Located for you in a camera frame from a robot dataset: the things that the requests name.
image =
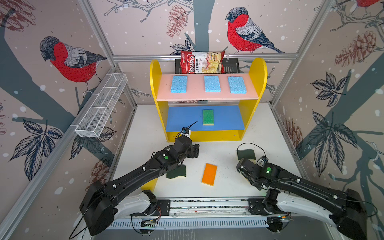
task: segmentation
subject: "black plastic basket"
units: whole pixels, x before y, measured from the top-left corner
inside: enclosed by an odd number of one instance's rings
[[[238,58],[223,58],[222,65],[225,73],[240,73]],[[175,61],[175,74],[181,74],[180,60]]]

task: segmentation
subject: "chip bag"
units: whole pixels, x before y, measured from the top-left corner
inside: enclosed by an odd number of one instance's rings
[[[181,73],[224,73],[224,68],[221,64],[224,52],[181,51]]]

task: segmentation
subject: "yellow sponge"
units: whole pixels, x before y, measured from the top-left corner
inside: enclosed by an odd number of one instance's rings
[[[213,186],[216,177],[217,166],[207,163],[205,165],[202,183]]]
[[[141,186],[141,190],[151,190],[151,192],[153,192],[155,190],[156,183],[157,183],[157,178],[155,178],[155,179],[147,182],[143,186]]]

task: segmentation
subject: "pink shelf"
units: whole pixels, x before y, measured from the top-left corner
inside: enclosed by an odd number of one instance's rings
[[[159,92],[157,93],[157,101],[188,101],[188,100],[242,100],[242,99],[258,99],[255,87],[251,78],[246,73],[237,74],[217,74],[221,92],[206,93],[204,76],[215,74],[187,74],[187,92],[171,93],[173,74],[164,74],[161,76]],[[243,77],[247,93],[231,93],[229,88],[228,77]]]

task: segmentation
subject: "bird head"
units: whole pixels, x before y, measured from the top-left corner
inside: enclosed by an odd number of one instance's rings
[[[225,19],[233,23],[236,20],[236,18],[240,15],[248,15],[248,11],[246,10],[246,8],[244,7],[232,8],[227,14],[227,17]]]
[[[56,60],[53,48],[59,42],[60,41],[53,36],[48,36],[42,40],[42,42],[40,43],[40,51],[44,61],[48,59],[51,61]]]

